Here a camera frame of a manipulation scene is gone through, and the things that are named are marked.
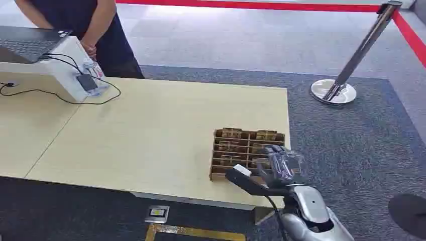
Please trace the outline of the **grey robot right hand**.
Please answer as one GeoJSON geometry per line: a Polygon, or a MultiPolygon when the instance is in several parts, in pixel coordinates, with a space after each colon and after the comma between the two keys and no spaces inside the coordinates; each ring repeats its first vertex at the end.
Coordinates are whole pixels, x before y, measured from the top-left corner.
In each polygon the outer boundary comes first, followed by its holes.
{"type": "Polygon", "coordinates": [[[266,145],[263,153],[268,156],[270,170],[266,170],[263,163],[258,163],[257,168],[269,188],[284,189],[306,184],[301,154],[279,145],[266,145]]]}

